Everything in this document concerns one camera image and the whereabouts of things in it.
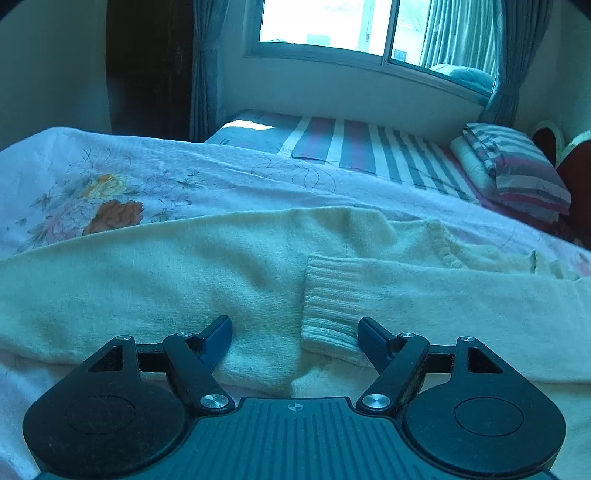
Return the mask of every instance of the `striped pillow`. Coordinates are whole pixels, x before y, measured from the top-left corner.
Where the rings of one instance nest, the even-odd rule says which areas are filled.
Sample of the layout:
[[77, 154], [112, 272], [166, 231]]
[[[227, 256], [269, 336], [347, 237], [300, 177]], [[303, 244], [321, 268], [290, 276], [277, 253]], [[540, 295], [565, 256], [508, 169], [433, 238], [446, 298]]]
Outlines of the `striped pillow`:
[[528, 203], [569, 214], [569, 191], [550, 160], [525, 134], [488, 124], [467, 124], [463, 134], [496, 179], [499, 203]]

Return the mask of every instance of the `crosshair logo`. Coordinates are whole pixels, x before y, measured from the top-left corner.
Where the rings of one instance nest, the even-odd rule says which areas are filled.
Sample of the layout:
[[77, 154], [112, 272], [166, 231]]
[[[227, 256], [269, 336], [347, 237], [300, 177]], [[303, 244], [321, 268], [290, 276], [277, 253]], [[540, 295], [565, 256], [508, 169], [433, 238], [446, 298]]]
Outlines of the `crosshair logo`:
[[287, 408], [289, 408], [291, 411], [300, 411], [302, 408], [304, 408], [304, 406], [301, 403], [295, 401], [290, 403]]

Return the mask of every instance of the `headboard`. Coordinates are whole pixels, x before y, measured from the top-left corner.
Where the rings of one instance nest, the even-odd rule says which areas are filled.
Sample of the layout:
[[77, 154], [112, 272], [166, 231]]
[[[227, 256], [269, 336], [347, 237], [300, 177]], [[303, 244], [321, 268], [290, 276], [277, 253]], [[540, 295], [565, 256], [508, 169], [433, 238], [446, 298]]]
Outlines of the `headboard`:
[[586, 245], [590, 245], [591, 130], [578, 135], [566, 148], [560, 128], [552, 122], [538, 124], [531, 138], [554, 164], [571, 194], [570, 215], [564, 217], [565, 223]]
[[587, 243], [591, 240], [591, 130], [576, 137], [558, 158], [558, 174], [572, 200], [564, 220]]
[[544, 155], [552, 162], [554, 168], [559, 165], [559, 155], [564, 150], [564, 136], [554, 122], [540, 122], [532, 130], [530, 137]]

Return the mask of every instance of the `circular pad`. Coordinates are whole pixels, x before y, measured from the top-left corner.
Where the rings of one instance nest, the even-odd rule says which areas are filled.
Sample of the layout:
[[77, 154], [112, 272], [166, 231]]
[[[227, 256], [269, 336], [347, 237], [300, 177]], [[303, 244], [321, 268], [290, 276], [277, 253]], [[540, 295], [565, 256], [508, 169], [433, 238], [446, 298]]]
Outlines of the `circular pad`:
[[492, 397], [471, 398], [456, 407], [456, 420], [483, 437], [509, 435], [521, 427], [523, 414], [512, 403]]
[[23, 435], [42, 470], [66, 478], [114, 478], [166, 455], [186, 428], [183, 404], [141, 381], [81, 380], [50, 390], [23, 421]]
[[489, 379], [452, 380], [416, 396], [404, 414], [408, 440], [460, 476], [514, 478], [545, 468], [564, 440], [560, 410], [531, 384], [491, 388]]
[[106, 435], [127, 426], [134, 413], [135, 407], [124, 398], [99, 395], [73, 404], [66, 413], [66, 421], [78, 432]]

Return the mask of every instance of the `ribbed cuff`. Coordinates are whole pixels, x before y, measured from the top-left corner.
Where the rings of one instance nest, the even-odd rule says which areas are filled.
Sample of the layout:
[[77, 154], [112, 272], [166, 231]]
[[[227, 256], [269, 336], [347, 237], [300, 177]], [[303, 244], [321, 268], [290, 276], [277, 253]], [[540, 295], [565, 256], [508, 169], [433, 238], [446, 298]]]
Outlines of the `ribbed cuff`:
[[357, 346], [357, 325], [363, 316], [360, 280], [358, 260], [308, 258], [302, 348], [371, 366]]

